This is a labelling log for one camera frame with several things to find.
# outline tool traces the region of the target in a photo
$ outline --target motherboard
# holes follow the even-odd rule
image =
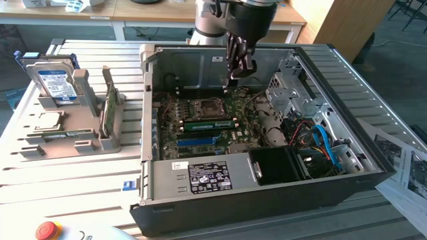
[[[158,159],[236,154],[259,147],[259,137],[250,127],[257,119],[248,122],[246,116],[254,95],[248,88],[235,87],[219,91],[180,91],[174,96],[163,93],[163,98],[155,98]]]

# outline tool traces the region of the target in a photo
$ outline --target table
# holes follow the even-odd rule
[[[115,39],[126,40],[124,27],[194,28],[196,2],[172,2],[143,5],[131,0],[106,0],[87,7],[82,13],[66,12],[63,6],[24,8],[22,0],[0,1],[0,24],[108,26]],[[289,31],[285,43],[295,43],[306,20],[287,4],[279,6],[271,30]]]
[[[82,13],[66,12],[64,6],[26,8],[22,0],[0,1],[0,24],[112,26],[118,0],[106,0]]]
[[[115,87],[126,95],[124,108],[128,110],[123,116],[122,152],[70,157],[60,161],[24,162],[2,157],[0,216],[22,213],[58,221],[92,222],[115,226],[140,240],[147,239],[130,214],[128,203],[136,203],[139,199],[136,190],[120,191],[123,182],[135,180],[142,172],[144,79],[139,47],[144,43],[152,42],[67,40],[64,44],[50,47],[48,54],[78,54],[80,67],[90,71],[88,82],[96,93],[107,90],[102,77],[103,65],[111,67]],[[303,49],[355,117],[422,148],[409,126],[338,51],[325,44],[303,45]],[[16,129],[26,124],[38,95],[39,90],[31,83],[6,127],[0,146],[19,138]],[[357,193],[335,207],[178,233],[159,239],[187,239],[191,236],[192,239],[210,240],[423,239],[421,232],[377,190]]]
[[[114,31],[119,39],[124,40],[124,27],[171,27],[194,28],[196,19],[196,1],[186,0],[176,3],[164,0],[152,5],[142,5],[130,0],[118,0],[114,13]],[[277,14],[270,26],[271,30],[290,31],[286,43],[295,43],[306,20],[291,7],[278,6]]]

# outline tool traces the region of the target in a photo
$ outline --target power supply label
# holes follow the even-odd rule
[[[226,161],[188,165],[188,175],[194,194],[234,189]]]

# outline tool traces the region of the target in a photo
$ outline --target gray carpet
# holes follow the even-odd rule
[[[386,40],[398,40],[427,45],[427,34],[423,34],[426,21],[414,20],[406,31],[402,28],[410,19],[398,13],[391,21],[383,20],[375,33],[375,44]],[[152,37],[158,28],[143,30]],[[111,27],[95,26],[36,26],[20,25],[19,31],[28,50],[44,53],[54,38],[80,40],[115,40]],[[160,28],[152,40],[183,41],[190,36],[186,28]],[[135,29],[126,28],[127,40],[148,40],[136,36]],[[366,61],[367,66],[355,66],[377,92],[391,105],[409,125],[418,124],[427,131],[427,47],[389,43],[373,47]],[[0,59],[0,90],[26,87],[30,83],[27,74],[12,59]],[[12,116],[12,110],[0,92],[0,133]]]

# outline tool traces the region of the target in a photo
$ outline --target metal workbench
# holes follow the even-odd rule
[[[67,40],[51,45],[48,54],[78,55],[88,69],[88,82],[96,93],[107,90],[103,65],[111,67],[116,88],[126,95],[122,151],[98,156],[19,161],[3,156],[0,167],[0,216],[27,212],[58,221],[90,221],[123,229],[140,239],[142,232],[128,212],[138,192],[122,192],[123,182],[140,174],[142,106],[144,79],[139,48],[143,41]],[[409,126],[349,63],[326,45],[303,47],[357,118],[381,128],[423,151],[427,148]],[[18,127],[38,106],[39,90],[31,83],[4,130],[0,146],[19,139]],[[251,222],[180,233],[159,239],[425,239],[403,215],[377,190],[361,192],[337,207],[277,216]]]

